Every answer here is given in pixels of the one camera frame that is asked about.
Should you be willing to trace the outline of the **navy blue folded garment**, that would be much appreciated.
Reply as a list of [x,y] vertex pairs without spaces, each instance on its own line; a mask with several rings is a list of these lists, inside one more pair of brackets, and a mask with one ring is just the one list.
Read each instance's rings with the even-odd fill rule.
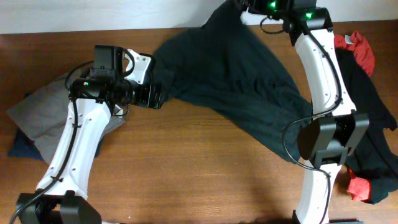
[[36,140],[30,139],[20,128],[17,129],[9,157],[26,157],[51,163],[62,136],[62,129],[55,134],[44,134]]

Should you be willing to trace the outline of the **grey folded shorts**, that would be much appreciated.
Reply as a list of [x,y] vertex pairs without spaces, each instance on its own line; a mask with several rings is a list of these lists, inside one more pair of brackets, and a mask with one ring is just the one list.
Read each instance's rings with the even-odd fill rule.
[[63,74],[39,90],[25,94],[23,100],[6,111],[30,139],[55,134],[61,129],[63,132],[70,102],[65,88],[66,77]]

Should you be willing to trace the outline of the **black garment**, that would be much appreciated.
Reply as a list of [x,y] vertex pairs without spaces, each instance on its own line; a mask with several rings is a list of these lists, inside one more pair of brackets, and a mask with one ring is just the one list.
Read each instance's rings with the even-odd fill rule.
[[379,97],[354,53],[335,50],[345,87],[358,113],[366,113],[369,126],[354,153],[348,156],[350,183],[347,192],[353,200],[376,204],[397,190],[397,155],[386,141],[385,129],[397,129],[397,121]]

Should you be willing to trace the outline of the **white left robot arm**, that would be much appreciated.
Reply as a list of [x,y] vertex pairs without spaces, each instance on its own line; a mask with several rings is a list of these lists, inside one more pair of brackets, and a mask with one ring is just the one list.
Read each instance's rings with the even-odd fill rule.
[[101,141],[117,106],[159,109],[168,95],[152,80],[155,58],[113,45],[96,45],[94,59],[74,81],[65,81],[69,104],[55,155],[34,193],[21,193],[10,222],[96,223],[100,213],[88,203],[88,180]]

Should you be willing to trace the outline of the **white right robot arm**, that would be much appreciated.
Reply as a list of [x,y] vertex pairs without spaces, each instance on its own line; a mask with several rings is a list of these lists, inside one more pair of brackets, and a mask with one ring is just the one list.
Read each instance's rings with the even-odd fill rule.
[[313,114],[297,137],[304,168],[303,188],[294,223],[329,223],[332,188],[347,157],[363,138],[369,120],[357,112],[335,54],[333,23],[327,8],[316,1],[238,1],[242,11],[282,20],[299,55],[312,97]]

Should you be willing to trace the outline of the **red garment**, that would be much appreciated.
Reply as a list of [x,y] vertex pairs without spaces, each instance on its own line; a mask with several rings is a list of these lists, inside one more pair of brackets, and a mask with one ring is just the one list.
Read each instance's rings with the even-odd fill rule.
[[335,47],[353,52],[357,64],[371,77],[376,65],[376,58],[368,40],[354,31],[351,35],[335,34]]

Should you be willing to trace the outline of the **dark green Nike t-shirt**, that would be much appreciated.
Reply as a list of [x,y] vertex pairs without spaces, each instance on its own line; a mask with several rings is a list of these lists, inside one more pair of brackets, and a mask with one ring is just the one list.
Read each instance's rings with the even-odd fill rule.
[[216,111],[285,161],[300,157],[297,135],[312,106],[243,24],[234,1],[215,9],[201,27],[166,40],[154,58],[153,79],[171,98]]

